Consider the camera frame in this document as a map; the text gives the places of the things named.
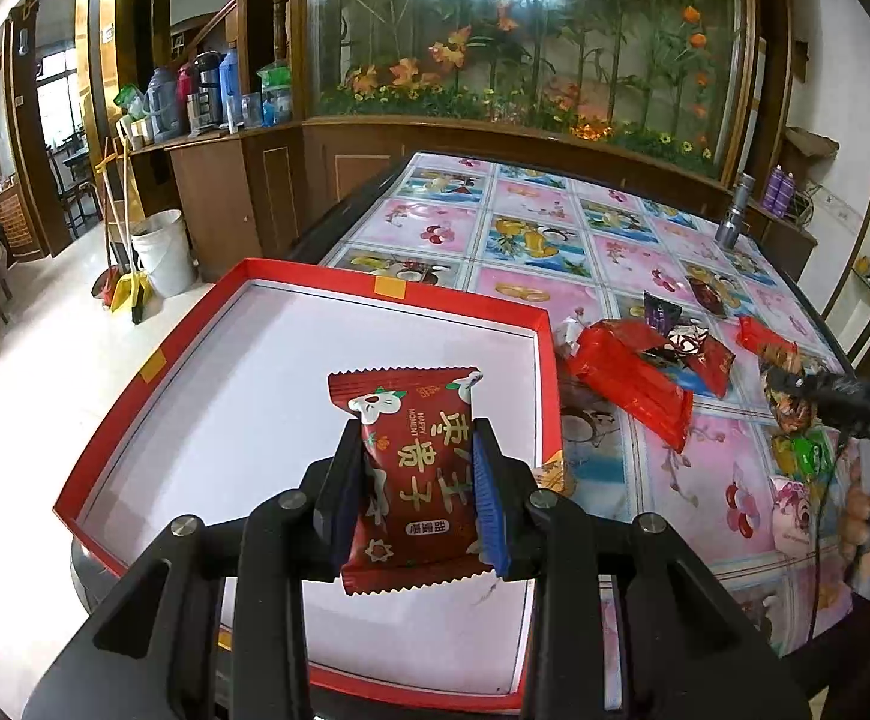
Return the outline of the green candy packet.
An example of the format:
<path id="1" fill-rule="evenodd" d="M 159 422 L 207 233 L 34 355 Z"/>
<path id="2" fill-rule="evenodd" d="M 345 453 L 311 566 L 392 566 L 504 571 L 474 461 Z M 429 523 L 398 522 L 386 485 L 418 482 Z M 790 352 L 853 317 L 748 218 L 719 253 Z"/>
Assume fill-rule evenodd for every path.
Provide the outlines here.
<path id="1" fill-rule="evenodd" d="M 799 483 L 812 484 L 826 479 L 833 470 L 832 450 L 821 429 L 801 434 L 775 434 L 770 439 L 772 457 L 778 471 Z"/>

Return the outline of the brown gold candy packet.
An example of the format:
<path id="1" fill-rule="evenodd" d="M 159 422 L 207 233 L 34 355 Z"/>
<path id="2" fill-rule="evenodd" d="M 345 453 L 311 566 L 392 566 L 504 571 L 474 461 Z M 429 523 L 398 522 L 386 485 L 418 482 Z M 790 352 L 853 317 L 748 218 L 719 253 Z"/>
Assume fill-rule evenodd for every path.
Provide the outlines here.
<path id="1" fill-rule="evenodd" d="M 794 348 L 766 344 L 759 351 L 762 390 L 783 434 L 807 431 L 816 419 L 816 406 L 801 394 L 798 382 L 805 375 L 801 355 Z"/>

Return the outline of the dark red jujube snack packet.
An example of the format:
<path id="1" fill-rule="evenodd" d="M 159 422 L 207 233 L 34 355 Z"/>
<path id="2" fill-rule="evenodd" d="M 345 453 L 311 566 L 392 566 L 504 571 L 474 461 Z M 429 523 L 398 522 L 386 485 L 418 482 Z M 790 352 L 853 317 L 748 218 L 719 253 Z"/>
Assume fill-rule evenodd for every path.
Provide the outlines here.
<path id="1" fill-rule="evenodd" d="M 474 496 L 474 366 L 332 372 L 332 403 L 360 421 L 359 520 L 342 583 L 399 592 L 485 574 Z"/>

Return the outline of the small red wafer packet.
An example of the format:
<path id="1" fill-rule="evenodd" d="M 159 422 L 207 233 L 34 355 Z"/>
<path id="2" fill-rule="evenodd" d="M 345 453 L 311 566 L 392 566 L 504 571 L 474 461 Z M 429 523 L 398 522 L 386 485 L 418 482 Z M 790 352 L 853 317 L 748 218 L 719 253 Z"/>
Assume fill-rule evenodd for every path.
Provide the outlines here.
<path id="1" fill-rule="evenodd" d="M 793 341 L 785 340 L 753 316 L 741 316 L 737 322 L 736 343 L 753 355 L 762 355 L 767 348 L 782 349 L 792 355 L 798 353 Z"/>

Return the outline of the large red wafer packet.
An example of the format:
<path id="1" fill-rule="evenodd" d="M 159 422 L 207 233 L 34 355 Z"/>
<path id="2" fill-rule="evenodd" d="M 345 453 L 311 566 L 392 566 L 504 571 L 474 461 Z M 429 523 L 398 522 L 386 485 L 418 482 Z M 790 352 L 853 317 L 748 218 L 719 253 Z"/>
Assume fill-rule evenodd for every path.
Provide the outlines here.
<path id="1" fill-rule="evenodd" d="M 567 369 L 676 452 L 686 447 L 694 395 L 641 357 L 666 338 L 638 320 L 602 320 L 567 341 Z"/>

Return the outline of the red white patterned snack packet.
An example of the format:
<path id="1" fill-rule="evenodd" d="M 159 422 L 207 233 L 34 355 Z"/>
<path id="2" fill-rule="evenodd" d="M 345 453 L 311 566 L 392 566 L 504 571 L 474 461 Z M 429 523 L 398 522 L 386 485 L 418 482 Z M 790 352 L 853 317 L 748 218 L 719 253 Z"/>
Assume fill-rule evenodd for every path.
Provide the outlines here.
<path id="1" fill-rule="evenodd" d="M 681 323 L 664 337 L 661 346 L 652 349 L 652 355 L 679 362 L 702 382 L 712 397 L 719 400 L 726 397 L 736 356 L 702 325 Z"/>

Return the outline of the dark purple snack packet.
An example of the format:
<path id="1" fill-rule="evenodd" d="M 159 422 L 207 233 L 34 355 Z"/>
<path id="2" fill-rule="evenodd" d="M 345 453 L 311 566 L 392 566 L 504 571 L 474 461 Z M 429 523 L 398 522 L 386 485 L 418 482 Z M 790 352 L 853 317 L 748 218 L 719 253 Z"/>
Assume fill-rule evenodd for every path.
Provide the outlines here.
<path id="1" fill-rule="evenodd" d="M 643 293 L 643 317 L 648 327 L 652 327 L 663 337 L 667 337 L 682 322 L 681 305 L 673 304 L 648 291 Z"/>

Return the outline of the dark brown chocolate bar packet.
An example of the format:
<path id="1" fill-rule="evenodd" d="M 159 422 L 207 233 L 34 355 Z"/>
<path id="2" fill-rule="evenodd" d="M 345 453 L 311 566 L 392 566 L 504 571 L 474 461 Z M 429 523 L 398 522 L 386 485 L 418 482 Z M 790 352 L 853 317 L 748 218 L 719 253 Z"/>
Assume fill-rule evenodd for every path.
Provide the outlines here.
<path id="1" fill-rule="evenodd" d="M 726 307 L 720 294 L 710 283 L 690 277 L 689 286 L 692 288 L 694 298 L 703 309 L 717 317 L 726 317 Z"/>

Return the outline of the red shallow gift box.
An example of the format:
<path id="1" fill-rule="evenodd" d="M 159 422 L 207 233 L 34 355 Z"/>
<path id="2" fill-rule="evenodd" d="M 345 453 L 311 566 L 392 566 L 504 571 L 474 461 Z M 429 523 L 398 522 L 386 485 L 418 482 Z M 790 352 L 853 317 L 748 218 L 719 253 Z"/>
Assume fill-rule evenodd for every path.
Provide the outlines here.
<path id="1" fill-rule="evenodd" d="M 500 449 L 560 454 L 556 361 L 542 310 L 422 283 L 248 259 L 207 291 L 122 390 L 56 514 L 122 572 L 180 515 L 248 515 L 336 450 L 332 372 L 481 371 L 472 410 Z M 316 686 L 403 706 L 513 712 L 533 589 L 490 574 L 410 592 L 303 589 Z"/>

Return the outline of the silver flashlight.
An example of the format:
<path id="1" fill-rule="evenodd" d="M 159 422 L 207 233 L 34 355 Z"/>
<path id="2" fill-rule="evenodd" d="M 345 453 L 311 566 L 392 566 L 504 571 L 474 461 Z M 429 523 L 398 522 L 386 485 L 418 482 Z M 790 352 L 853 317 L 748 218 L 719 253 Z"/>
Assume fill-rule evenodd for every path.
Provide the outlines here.
<path id="1" fill-rule="evenodd" d="M 748 211 L 748 201 L 753 188 L 754 177 L 749 176 L 746 172 L 741 172 L 737 176 L 730 208 L 726 211 L 725 218 L 721 220 L 720 226 L 716 230 L 715 242 L 720 249 L 733 250 L 736 247 L 737 239 L 749 231 L 746 211 Z"/>

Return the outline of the purple spray cans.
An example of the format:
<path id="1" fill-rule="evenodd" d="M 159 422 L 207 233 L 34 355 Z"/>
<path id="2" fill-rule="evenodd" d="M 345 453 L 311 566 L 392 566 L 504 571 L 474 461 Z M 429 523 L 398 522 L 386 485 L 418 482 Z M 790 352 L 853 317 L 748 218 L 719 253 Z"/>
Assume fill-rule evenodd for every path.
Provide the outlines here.
<path id="1" fill-rule="evenodd" d="M 770 173 L 760 206 L 775 218 L 783 218 L 794 195 L 794 176 L 777 164 Z"/>

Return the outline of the white plastic bucket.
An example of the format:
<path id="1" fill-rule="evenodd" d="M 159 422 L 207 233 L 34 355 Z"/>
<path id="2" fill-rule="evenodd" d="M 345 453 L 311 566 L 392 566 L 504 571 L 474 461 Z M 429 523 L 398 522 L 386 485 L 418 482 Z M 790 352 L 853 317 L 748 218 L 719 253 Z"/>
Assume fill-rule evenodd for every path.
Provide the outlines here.
<path id="1" fill-rule="evenodd" d="M 163 210 L 129 227 L 140 266 L 161 298 L 188 291 L 197 280 L 190 239 L 179 210 Z"/>

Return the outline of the yellow dustpan and broom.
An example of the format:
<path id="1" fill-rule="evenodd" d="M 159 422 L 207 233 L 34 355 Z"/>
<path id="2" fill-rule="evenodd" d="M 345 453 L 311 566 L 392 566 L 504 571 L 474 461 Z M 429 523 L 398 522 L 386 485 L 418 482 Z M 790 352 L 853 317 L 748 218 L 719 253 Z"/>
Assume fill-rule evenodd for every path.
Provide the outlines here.
<path id="1" fill-rule="evenodd" d="M 94 167 L 103 221 L 106 268 L 101 275 L 101 304 L 110 310 L 127 310 L 131 322 L 145 319 L 145 304 L 154 294 L 149 278 L 140 268 L 131 238 L 131 204 L 127 195 L 127 154 L 104 140 L 100 162 Z"/>

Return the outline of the black silver kettle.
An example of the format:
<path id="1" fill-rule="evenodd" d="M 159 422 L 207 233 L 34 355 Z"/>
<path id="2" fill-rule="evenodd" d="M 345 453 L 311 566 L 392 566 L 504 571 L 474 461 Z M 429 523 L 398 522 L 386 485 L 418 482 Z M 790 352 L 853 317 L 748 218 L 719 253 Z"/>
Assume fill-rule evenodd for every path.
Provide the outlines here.
<path id="1" fill-rule="evenodd" d="M 194 57 L 194 96 L 196 96 L 196 122 L 199 132 L 209 132 L 222 124 L 222 96 L 220 96 L 220 62 L 215 50 L 206 50 Z"/>

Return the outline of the floral glass display panel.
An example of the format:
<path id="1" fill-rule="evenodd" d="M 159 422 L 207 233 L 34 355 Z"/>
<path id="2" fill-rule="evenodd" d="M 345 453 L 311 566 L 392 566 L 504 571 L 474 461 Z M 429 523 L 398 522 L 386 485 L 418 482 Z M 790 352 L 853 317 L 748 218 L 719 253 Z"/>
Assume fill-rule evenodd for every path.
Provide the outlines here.
<path id="1" fill-rule="evenodd" d="M 495 122 L 721 179 L 752 0 L 305 0 L 318 115 Z"/>

